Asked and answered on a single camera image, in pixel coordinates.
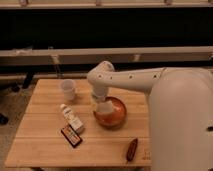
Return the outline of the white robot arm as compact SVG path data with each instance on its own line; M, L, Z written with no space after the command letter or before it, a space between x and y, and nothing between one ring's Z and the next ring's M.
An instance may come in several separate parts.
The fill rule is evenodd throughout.
M87 80L103 101L110 87L148 95L152 171L213 171L213 73L164 67L116 72L103 61Z

